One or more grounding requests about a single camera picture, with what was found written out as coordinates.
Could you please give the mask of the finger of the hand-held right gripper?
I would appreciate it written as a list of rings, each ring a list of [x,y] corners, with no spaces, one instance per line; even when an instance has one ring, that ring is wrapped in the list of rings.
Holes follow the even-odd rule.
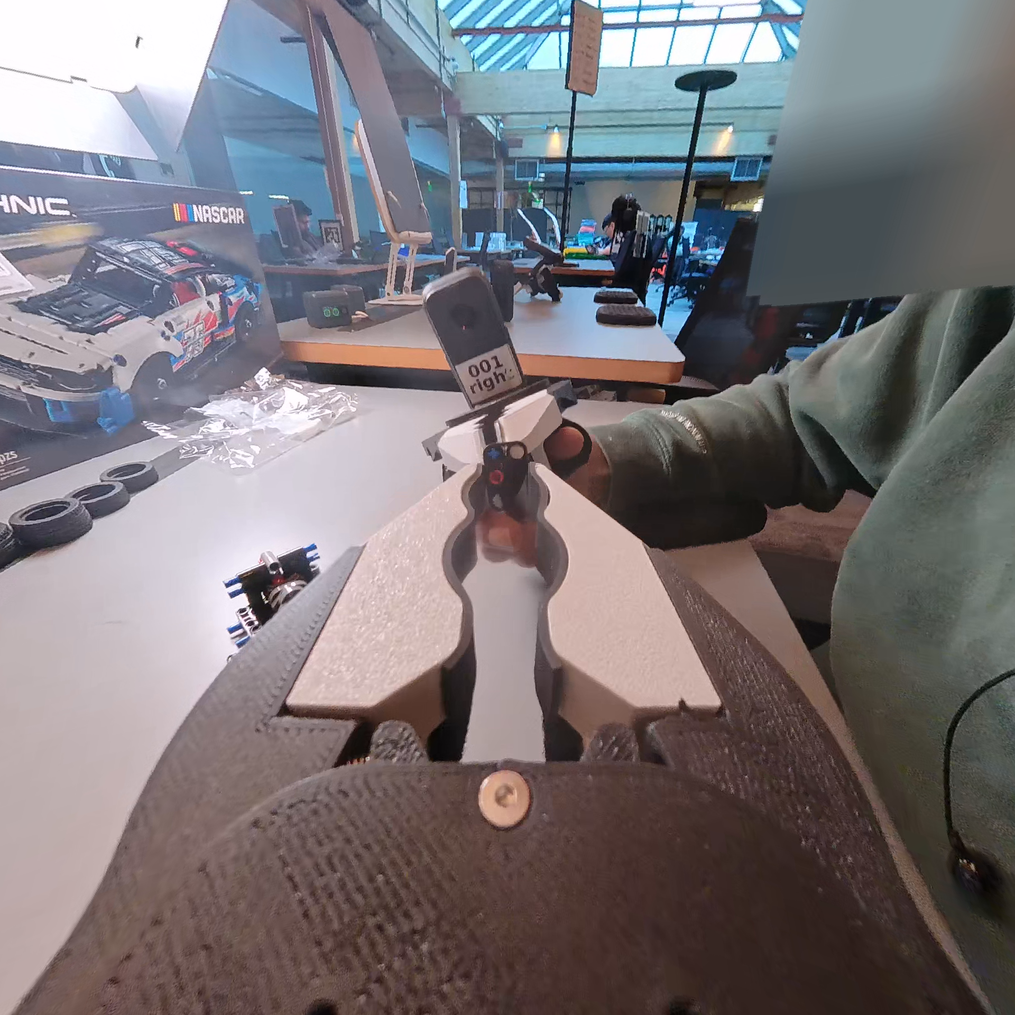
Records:
[[[442,461],[451,471],[472,466],[480,469],[480,479],[470,494],[475,511],[473,535],[477,553],[492,564],[509,560],[509,524],[501,512],[491,504],[484,454],[488,446],[500,444],[502,439],[499,419],[481,416],[450,426],[438,441]]]
[[[503,515],[509,524],[511,553],[520,565],[535,565],[539,492],[534,468],[541,465],[550,470],[543,445],[562,422],[556,400],[545,392],[514,403],[503,415],[503,441],[520,441],[529,453],[527,516],[519,522]]]

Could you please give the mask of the black mesh office chair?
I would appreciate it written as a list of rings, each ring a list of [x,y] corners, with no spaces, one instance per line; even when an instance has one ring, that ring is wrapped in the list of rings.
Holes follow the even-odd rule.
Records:
[[[754,219],[736,221],[678,334],[685,387],[721,391],[759,374],[753,329],[758,301],[747,294],[756,234]]]

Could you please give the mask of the grey desk with wooden edge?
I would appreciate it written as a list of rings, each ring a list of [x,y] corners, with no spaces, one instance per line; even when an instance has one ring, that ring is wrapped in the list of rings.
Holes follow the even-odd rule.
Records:
[[[684,356],[658,324],[608,325],[596,319],[595,289],[566,287],[562,300],[520,294],[509,323],[526,375],[669,386],[681,381]],[[314,329],[304,319],[278,326],[292,362],[365,370],[449,374],[425,314],[413,310],[362,331]]]

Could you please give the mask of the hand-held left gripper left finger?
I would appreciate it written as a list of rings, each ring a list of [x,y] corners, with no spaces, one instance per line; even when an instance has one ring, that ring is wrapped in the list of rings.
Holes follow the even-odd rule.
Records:
[[[480,468],[444,481],[374,534],[286,698],[298,717],[398,721],[464,738],[475,688],[473,608]]]

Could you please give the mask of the black charger case green lights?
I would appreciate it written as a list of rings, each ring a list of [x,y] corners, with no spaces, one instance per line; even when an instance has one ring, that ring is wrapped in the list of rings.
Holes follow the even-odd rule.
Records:
[[[302,303],[311,329],[349,330],[370,319],[361,286],[343,284],[304,291]]]

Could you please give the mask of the person's right forearm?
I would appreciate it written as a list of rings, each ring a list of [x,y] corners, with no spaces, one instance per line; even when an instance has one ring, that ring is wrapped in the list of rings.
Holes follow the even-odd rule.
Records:
[[[780,374],[599,427],[609,514],[656,544],[738,539],[768,509],[826,512],[845,491],[881,488],[905,444],[889,388],[912,363],[925,311],[905,298],[881,322]]]

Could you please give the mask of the crumpled clear plastic bag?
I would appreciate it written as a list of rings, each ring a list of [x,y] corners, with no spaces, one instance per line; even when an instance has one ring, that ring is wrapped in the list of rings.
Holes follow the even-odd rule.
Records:
[[[349,422],[358,410],[358,398],[342,387],[260,370],[176,421],[142,424],[174,445],[183,461],[246,472]]]

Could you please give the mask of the hanging paper sign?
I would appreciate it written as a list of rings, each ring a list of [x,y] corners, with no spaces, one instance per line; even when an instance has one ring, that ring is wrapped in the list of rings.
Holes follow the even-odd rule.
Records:
[[[571,175],[576,151],[578,96],[594,96],[598,90],[604,12],[583,1],[571,1],[565,88],[569,92],[569,115],[565,151],[565,182],[560,217],[561,242],[566,241],[571,209]]]

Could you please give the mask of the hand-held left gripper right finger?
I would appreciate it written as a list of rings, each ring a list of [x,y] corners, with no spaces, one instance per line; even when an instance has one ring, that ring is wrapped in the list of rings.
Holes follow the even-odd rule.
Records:
[[[536,569],[545,594],[536,690],[548,741],[604,725],[641,731],[679,714],[717,717],[706,663],[641,540],[533,466]]]

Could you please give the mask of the lego set box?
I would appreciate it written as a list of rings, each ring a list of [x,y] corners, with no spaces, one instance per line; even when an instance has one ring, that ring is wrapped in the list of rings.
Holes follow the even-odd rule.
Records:
[[[281,356],[212,56],[235,2],[1,3],[1,482]]]

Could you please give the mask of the black triangular lego piece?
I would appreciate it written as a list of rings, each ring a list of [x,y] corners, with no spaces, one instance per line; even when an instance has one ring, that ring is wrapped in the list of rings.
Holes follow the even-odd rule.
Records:
[[[482,455],[482,480],[489,511],[515,521],[527,516],[529,453],[520,441],[492,442]]]

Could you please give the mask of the person's green sweatshirt torso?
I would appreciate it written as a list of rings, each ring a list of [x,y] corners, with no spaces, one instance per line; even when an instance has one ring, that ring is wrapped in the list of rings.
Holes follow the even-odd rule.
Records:
[[[944,747],[1013,671],[1013,288],[909,298],[815,370],[828,474],[871,490],[833,605],[832,668],[857,745],[998,1013],[1013,1013],[1013,679],[960,719],[953,822],[1000,899],[949,871]]]

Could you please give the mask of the white desk stand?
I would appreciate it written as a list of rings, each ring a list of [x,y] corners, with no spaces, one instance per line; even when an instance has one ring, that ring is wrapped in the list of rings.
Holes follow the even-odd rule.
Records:
[[[371,186],[374,203],[389,241],[384,294],[380,298],[374,299],[373,303],[410,309],[421,308],[423,297],[413,291],[416,258],[419,248],[431,242],[432,233],[429,228],[423,230],[401,229],[396,225],[396,206],[400,206],[400,202],[394,192],[386,190],[383,185],[363,120],[356,122],[354,136],[367,180]]]

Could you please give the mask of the person's right hand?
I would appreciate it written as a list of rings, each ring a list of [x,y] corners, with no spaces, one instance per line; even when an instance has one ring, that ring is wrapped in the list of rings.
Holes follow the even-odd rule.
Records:
[[[611,485],[611,468],[596,437],[565,420],[543,445],[550,470],[582,496],[605,513]]]

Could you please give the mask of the lego car chassis assembly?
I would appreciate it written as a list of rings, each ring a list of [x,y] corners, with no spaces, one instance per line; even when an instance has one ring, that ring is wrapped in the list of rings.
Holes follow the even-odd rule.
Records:
[[[282,554],[264,551],[256,565],[223,582],[235,603],[235,622],[226,632],[236,650],[249,642],[320,572],[320,553],[311,543]]]

